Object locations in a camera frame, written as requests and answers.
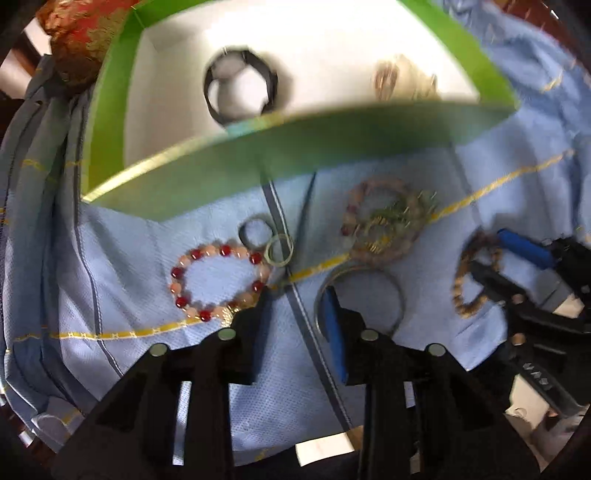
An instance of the gold stripe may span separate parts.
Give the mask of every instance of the gold stripe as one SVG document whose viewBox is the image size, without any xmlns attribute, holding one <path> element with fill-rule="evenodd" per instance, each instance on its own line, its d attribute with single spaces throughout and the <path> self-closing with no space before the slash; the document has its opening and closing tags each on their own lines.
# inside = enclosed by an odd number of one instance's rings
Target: gold stripe
<svg viewBox="0 0 591 480">
<path fill-rule="evenodd" d="M 82 413 L 77 408 L 74 408 L 70 413 L 68 413 L 68 415 L 64 416 L 61 421 L 64 425 L 68 425 L 78 415 L 82 415 Z"/>
<path fill-rule="evenodd" d="M 263 448 L 259 454 L 255 457 L 255 462 L 260 462 L 261 460 L 263 460 L 263 458 L 267 457 L 267 452 L 271 450 L 269 448 Z"/>
<path fill-rule="evenodd" d="M 12 341 L 12 343 L 24 342 L 25 340 L 29 340 L 29 338 L 36 338 L 37 340 L 41 340 L 41 335 L 37 335 L 36 333 L 28 333 L 28 334 L 23 335 L 21 337 L 16 337 Z"/>
<path fill-rule="evenodd" d="M 552 157 L 551 159 L 547 160 L 546 162 L 544 162 L 540 165 L 523 167 L 523 168 L 520 168 L 519 170 L 515 170 L 514 172 L 509 173 L 508 175 L 505 175 L 504 177 L 501 177 L 500 179 L 495 180 L 491 184 L 487 185 L 484 188 L 481 188 L 480 190 L 476 191 L 474 194 L 460 200 L 459 202 L 452 203 L 448 207 L 445 207 L 444 209 L 434 213 L 431 216 L 431 218 L 429 219 L 429 223 L 437 222 L 438 220 L 441 220 L 442 218 L 445 218 L 447 216 L 450 216 L 450 215 L 458 212 L 459 210 L 462 210 L 463 208 L 469 206 L 472 202 L 475 202 L 478 199 L 481 199 L 485 195 L 488 195 L 490 192 L 498 189 L 499 187 L 502 187 L 505 183 L 510 182 L 511 180 L 515 180 L 517 177 L 520 177 L 523 174 L 535 173 L 535 172 L 544 170 L 545 168 L 548 168 L 548 167 L 558 163 L 559 161 L 563 160 L 565 158 L 565 156 L 572 155 L 572 154 L 573 154 L 573 150 L 567 150 L 563 154 Z M 301 280 L 305 280 L 305 279 L 310 278 L 318 273 L 322 273 L 323 271 L 331 270 L 332 268 L 340 265 L 341 263 L 346 262 L 348 259 L 349 259 L 349 254 L 338 255 L 336 257 L 329 258 L 328 260 L 322 262 L 319 265 L 316 265 L 316 266 L 310 267 L 310 268 L 306 268 L 304 270 L 301 270 L 301 271 L 293 274 L 291 277 L 289 277 L 287 279 L 287 281 L 289 283 L 295 283 L 295 282 L 298 282 Z M 284 284 L 285 283 L 279 283 L 276 285 L 271 285 L 270 287 L 271 288 L 279 288 Z M 50 333 L 49 337 L 52 339 L 57 339 L 57 340 L 65 340 L 65 339 L 69 339 L 69 338 L 75 338 L 75 339 L 92 340 L 92 341 L 144 338 L 144 337 L 150 337 L 153 335 L 158 335 L 159 333 L 172 332 L 174 330 L 179 330 L 181 328 L 195 325 L 196 323 L 200 323 L 200 320 L 197 320 L 195 318 L 191 318 L 191 319 L 183 319 L 178 322 L 166 323 L 166 324 L 161 325 L 159 327 L 148 327 L 145 329 L 135 330 L 135 331 L 101 333 L 99 335 L 97 335 L 95 333 L 87 333 L 87 332 L 82 332 L 82 333 L 81 332 L 61 332 L 61 333 Z M 40 337 L 35 334 L 29 334 L 29 335 L 25 335 L 23 337 L 19 337 L 19 338 L 15 339 L 14 341 L 21 342 L 21 341 L 27 340 L 28 338 L 39 339 Z"/>
<path fill-rule="evenodd" d="M 505 175 L 504 177 L 501 177 L 500 179 L 495 180 L 491 184 L 487 185 L 484 188 L 481 188 L 480 190 L 476 191 L 474 194 L 469 195 L 468 197 L 460 200 L 459 202 L 452 203 L 450 206 L 444 208 L 443 210 L 435 212 L 431 216 L 431 218 L 429 219 L 429 223 L 437 222 L 438 220 L 440 220 L 446 216 L 449 216 L 449 215 L 452 215 L 452 214 L 458 212 L 459 210 L 470 205 L 472 202 L 475 202 L 475 201 L 481 199 L 485 195 L 488 195 L 490 192 L 503 186 L 505 183 L 510 182 L 511 180 L 515 180 L 517 177 L 521 177 L 525 173 L 535 173 L 535 172 L 544 170 L 545 168 L 548 168 L 548 167 L 554 165 L 555 163 L 558 163 L 559 161 L 563 160 L 566 155 L 572 155 L 572 153 L 573 153 L 572 150 L 567 150 L 563 154 L 556 155 L 555 157 L 552 157 L 551 159 L 549 159 L 548 161 L 545 161 L 544 163 L 542 163 L 540 165 L 531 166 L 531 167 L 523 167 L 523 168 L 520 168 L 519 170 L 515 170 L 514 172 L 511 172 L 508 175 Z"/>
<path fill-rule="evenodd" d="M 560 84 L 562 83 L 563 73 L 564 73 L 564 70 L 562 70 L 560 72 L 560 74 L 554 80 L 552 80 L 550 83 L 544 85 L 540 89 L 540 92 L 541 93 L 546 93 L 546 92 L 549 92 L 551 89 L 556 88 L 557 86 L 560 86 Z"/>
<path fill-rule="evenodd" d="M 22 166 L 23 167 L 33 167 L 36 170 L 39 171 L 47 171 L 47 169 L 41 165 L 41 163 L 39 163 L 37 160 L 31 160 L 30 158 L 26 158 L 25 160 L 22 161 Z"/>
</svg>

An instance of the blue fabric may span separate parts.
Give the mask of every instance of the blue fabric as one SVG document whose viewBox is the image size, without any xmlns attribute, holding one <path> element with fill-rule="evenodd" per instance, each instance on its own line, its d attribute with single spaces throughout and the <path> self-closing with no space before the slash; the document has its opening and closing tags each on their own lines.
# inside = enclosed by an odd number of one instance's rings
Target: blue fabric
<svg viewBox="0 0 591 480">
<path fill-rule="evenodd" d="M 375 159 L 256 188 L 155 223 L 78 201 L 81 141 L 91 92 L 65 100 L 51 58 L 29 87 L 0 150 L 2 284 L 0 380 L 12 408 L 59 448 L 118 378 L 155 342 L 198 343 L 215 322 L 160 332 L 180 320 L 167 291 L 170 267 L 189 248 L 237 239 L 246 218 L 272 215 L 297 239 L 289 270 L 346 251 L 339 235 L 347 192 L 373 175 L 398 176 L 434 190 L 442 209 L 473 196 L 428 225 L 410 254 L 390 268 L 407 311 L 395 340 L 424 348 L 439 342 L 466 367 L 505 337 L 501 312 L 487 305 L 456 316 L 450 288 L 463 244 L 478 227 L 511 228 L 534 239 L 591 229 L 589 76 L 546 34 L 494 5 L 445 1 L 442 8 L 482 41 L 521 100 L 519 111 L 468 145 Z M 497 181 L 496 188 L 489 189 Z M 548 308 L 567 290 L 549 271 L 507 254 L 504 273 Z M 363 387 L 340 385 L 313 303 L 327 273 L 289 286 L 272 307 L 258 382 L 230 389 L 237 463 L 362 423 Z M 245 262 L 217 258 L 195 265 L 188 287 L 203 301 L 232 297 L 252 281 Z M 468 296 L 475 292 L 467 286 Z M 344 308 L 386 331 L 399 300 L 368 275 L 337 286 Z M 153 328 L 149 336 L 97 341 L 81 334 Z M 61 333 L 69 338 L 57 339 Z M 186 408 L 184 393 L 179 418 Z"/>
</svg>

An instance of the red patterned fabric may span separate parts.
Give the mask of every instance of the red patterned fabric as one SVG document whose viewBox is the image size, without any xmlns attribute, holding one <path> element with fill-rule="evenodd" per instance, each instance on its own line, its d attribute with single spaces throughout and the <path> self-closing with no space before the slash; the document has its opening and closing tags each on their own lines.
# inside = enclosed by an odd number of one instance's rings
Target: red patterned fabric
<svg viewBox="0 0 591 480">
<path fill-rule="evenodd" d="M 74 90 L 96 80 L 109 45 L 138 0 L 49 0 L 37 19 L 51 36 L 57 70 Z"/>
</svg>

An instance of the silver ring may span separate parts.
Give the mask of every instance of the silver ring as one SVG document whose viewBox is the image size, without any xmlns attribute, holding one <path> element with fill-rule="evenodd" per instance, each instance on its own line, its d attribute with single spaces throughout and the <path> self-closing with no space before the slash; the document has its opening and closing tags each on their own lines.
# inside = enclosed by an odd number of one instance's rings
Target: silver ring
<svg viewBox="0 0 591 480">
<path fill-rule="evenodd" d="M 324 294 L 324 291 L 326 290 L 326 288 L 329 285 L 332 285 L 337 278 L 343 277 L 343 276 L 348 275 L 350 273 L 359 272 L 359 271 L 374 271 L 376 273 L 382 274 L 384 277 L 386 277 L 389 280 L 389 282 L 394 286 L 394 288 L 396 289 L 396 292 L 398 293 L 398 298 L 400 299 L 400 313 L 399 313 L 398 317 L 396 318 L 396 320 L 394 321 L 394 324 L 392 325 L 392 327 L 387 332 L 385 332 L 385 335 L 392 338 L 392 336 L 394 335 L 394 333 L 396 333 L 396 330 L 398 330 L 398 327 L 400 327 L 400 324 L 402 323 L 402 320 L 403 320 L 405 312 L 406 312 L 406 301 L 404 298 L 404 293 L 402 292 L 402 287 L 400 286 L 398 279 L 394 275 L 392 275 L 391 273 L 386 272 L 385 270 L 382 270 L 381 268 L 375 268 L 370 265 L 359 265 L 359 264 L 348 263 L 348 264 L 344 264 L 339 267 L 336 267 L 332 272 L 330 272 L 330 274 L 326 277 L 326 279 L 324 280 L 324 282 L 320 286 L 318 293 L 316 294 L 316 299 L 314 300 L 314 322 L 316 324 L 316 330 L 322 336 L 322 338 L 324 338 L 326 341 L 328 341 L 328 338 L 326 338 L 326 336 L 324 335 L 324 332 L 322 331 L 322 328 L 320 327 L 320 321 L 319 321 L 319 316 L 318 316 L 318 310 L 320 307 L 320 299 L 322 298 L 322 295 Z"/>
</svg>

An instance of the metal bangle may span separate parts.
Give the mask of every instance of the metal bangle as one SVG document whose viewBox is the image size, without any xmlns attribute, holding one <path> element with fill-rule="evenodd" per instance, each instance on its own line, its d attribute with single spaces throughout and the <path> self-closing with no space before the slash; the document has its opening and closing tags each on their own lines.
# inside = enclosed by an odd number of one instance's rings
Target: metal bangle
<svg viewBox="0 0 591 480">
<path fill-rule="evenodd" d="M 277 262 L 271 258 L 271 247 L 273 246 L 273 244 L 275 244 L 277 242 L 281 242 L 282 239 L 285 240 L 285 243 L 287 244 L 287 248 L 290 250 L 290 253 L 286 259 L 281 260 L 280 262 Z M 293 257 L 293 255 L 294 255 L 294 242 L 291 239 L 291 237 L 289 235 L 287 235 L 286 233 L 278 233 L 277 235 L 273 236 L 267 242 L 267 245 L 265 247 L 265 252 L 263 253 L 263 257 L 265 258 L 267 263 L 269 265 L 272 265 L 273 267 L 285 267 L 291 261 L 291 257 Z"/>
<path fill-rule="evenodd" d="M 494 245 L 494 242 L 483 231 L 477 231 L 468 241 L 466 248 L 462 251 L 460 261 L 457 264 L 456 276 L 452 288 L 452 301 L 456 313 L 463 319 L 468 319 L 484 306 L 488 297 L 484 289 L 469 303 L 465 303 L 463 297 L 464 277 L 470 271 L 470 262 L 474 260 L 479 251 L 486 249 L 491 255 L 491 266 L 496 271 L 501 270 L 502 250 Z"/>
<path fill-rule="evenodd" d="M 322 337 L 327 341 L 328 341 L 328 339 L 327 339 L 326 335 L 324 334 L 323 329 L 320 326 L 320 319 L 319 319 L 319 315 L 318 315 L 318 311 L 319 311 L 319 307 L 320 307 L 320 299 L 322 298 L 322 295 L 324 294 L 324 291 L 326 290 L 326 288 L 329 285 L 333 284 L 335 280 L 337 280 L 338 278 L 341 278 L 343 276 L 346 276 L 350 273 L 360 272 L 360 271 L 374 271 L 376 273 L 382 274 L 394 286 L 394 288 L 396 289 L 396 292 L 398 293 L 398 298 L 400 299 L 400 313 L 399 313 L 398 317 L 396 318 L 396 320 L 394 321 L 394 324 L 392 325 L 392 327 L 387 332 L 385 332 L 385 334 L 388 335 L 390 338 L 392 338 L 392 336 L 394 335 L 396 330 L 398 330 L 398 327 L 400 327 L 402 320 L 404 319 L 404 315 L 406 313 L 406 299 L 404 297 L 404 293 L 402 292 L 402 287 L 400 286 L 400 282 L 398 282 L 398 279 L 394 275 L 392 275 L 391 273 L 389 273 L 385 270 L 382 270 L 381 268 L 375 268 L 370 265 L 359 265 L 359 264 L 351 264 L 351 263 L 344 264 L 344 265 L 341 265 L 341 266 L 335 268 L 326 277 L 326 279 L 324 280 L 324 282 L 320 286 L 318 293 L 316 294 L 316 299 L 314 300 L 314 322 L 316 324 L 316 329 L 318 330 L 319 334 L 321 334 Z"/>
</svg>

